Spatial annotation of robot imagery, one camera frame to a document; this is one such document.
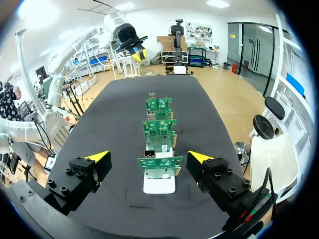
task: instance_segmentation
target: black chair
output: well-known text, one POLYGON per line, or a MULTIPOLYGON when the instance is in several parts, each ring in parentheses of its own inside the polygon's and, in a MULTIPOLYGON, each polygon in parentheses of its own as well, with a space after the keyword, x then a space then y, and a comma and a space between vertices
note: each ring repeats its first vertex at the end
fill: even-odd
MULTIPOLYGON (((266 97, 265 105, 278 119, 282 120, 285 117, 284 108, 274 98, 266 97)), ((263 139, 272 139, 274 137, 274 129, 271 123, 265 117, 256 115, 253 118, 253 125, 258 134, 257 136, 260 136, 263 139)))

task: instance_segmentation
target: white wall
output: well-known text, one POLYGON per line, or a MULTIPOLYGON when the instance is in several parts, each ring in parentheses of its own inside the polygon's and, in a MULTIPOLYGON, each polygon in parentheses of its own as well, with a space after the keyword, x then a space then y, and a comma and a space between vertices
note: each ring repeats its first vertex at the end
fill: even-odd
POLYGON ((126 13, 126 19, 136 29, 137 35, 149 37, 143 45, 150 59, 162 50, 162 43, 157 42, 157 36, 167 36, 170 27, 176 24, 175 20, 183 19, 184 30, 185 22, 210 25, 213 32, 212 44, 207 44, 206 47, 218 45, 221 51, 219 62, 227 61, 228 25, 225 17, 191 9, 153 8, 126 13))

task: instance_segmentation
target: bolt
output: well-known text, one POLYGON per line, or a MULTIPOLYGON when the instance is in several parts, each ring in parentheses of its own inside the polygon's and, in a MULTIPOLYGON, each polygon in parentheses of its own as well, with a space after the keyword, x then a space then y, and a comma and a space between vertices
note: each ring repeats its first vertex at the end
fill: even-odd
POLYGON ((215 180, 219 179, 220 176, 221 176, 220 173, 218 173, 218 172, 217 172, 217 173, 214 173, 214 179, 215 179, 215 180))
POLYGON ((250 180, 245 179, 242 186, 243 186, 244 188, 248 188, 249 185, 250 185, 250 180))
POLYGON ((67 169, 65 170, 65 172, 66 172, 67 175, 72 175, 72 174, 73 174, 73 173, 72 173, 72 170, 69 169, 69 168, 67 168, 67 169))
POLYGON ((236 194, 236 189, 234 187, 231 187, 229 190, 228 190, 228 195, 229 196, 234 196, 236 194))
POLYGON ((25 201, 25 196, 20 196, 20 202, 24 202, 25 201))
POLYGON ((78 173, 76 174, 76 176, 77 176, 79 179, 82 179, 82 178, 83 178, 83 173, 78 172, 78 173))
POLYGON ((51 188, 55 188, 55 186, 56 186, 56 184, 55 184, 55 182, 54 182, 53 179, 49 179, 49 180, 48 180, 48 184, 49 184, 49 186, 50 186, 51 188))
POLYGON ((67 186, 63 186, 60 188, 60 191, 63 195, 66 195, 69 193, 69 189, 67 188, 67 186))

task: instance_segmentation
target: black table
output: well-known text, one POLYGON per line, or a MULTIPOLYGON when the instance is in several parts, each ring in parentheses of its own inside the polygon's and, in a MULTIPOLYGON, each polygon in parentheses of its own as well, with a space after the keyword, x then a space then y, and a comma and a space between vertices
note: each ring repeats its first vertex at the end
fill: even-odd
POLYGON ((77 155, 111 152, 112 165, 96 194, 89 194, 69 217, 93 228, 120 235, 175 236, 206 239, 222 232, 229 218, 208 194, 202 194, 186 169, 189 150, 229 160, 243 177, 227 130, 214 105, 192 76, 155 76, 112 81, 86 110, 60 151, 52 175, 68 167, 77 155), (184 156, 176 177, 176 192, 143 192, 143 172, 137 161, 146 146, 141 121, 145 99, 172 98, 177 119, 176 156, 184 156))

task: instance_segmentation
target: cardboard box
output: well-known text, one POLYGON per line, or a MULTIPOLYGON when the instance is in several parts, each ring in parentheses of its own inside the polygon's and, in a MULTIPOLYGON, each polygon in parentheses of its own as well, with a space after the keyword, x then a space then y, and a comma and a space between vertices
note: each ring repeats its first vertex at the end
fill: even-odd
MULTIPOLYGON (((171 41, 174 41, 174 37, 173 36, 158 36, 157 39, 158 39, 158 42, 171 42, 171 41)), ((181 36, 180 37, 180 41, 181 42, 186 42, 185 36, 181 36)))
POLYGON ((202 41, 198 41, 198 42, 197 42, 197 45, 198 45, 198 46, 205 46, 205 43, 202 42, 202 41))
MULTIPOLYGON (((187 51, 187 43, 181 43, 181 50, 187 51)), ((175 51, 174 43, 173 42, 163 42, 163 51, 175 51)))

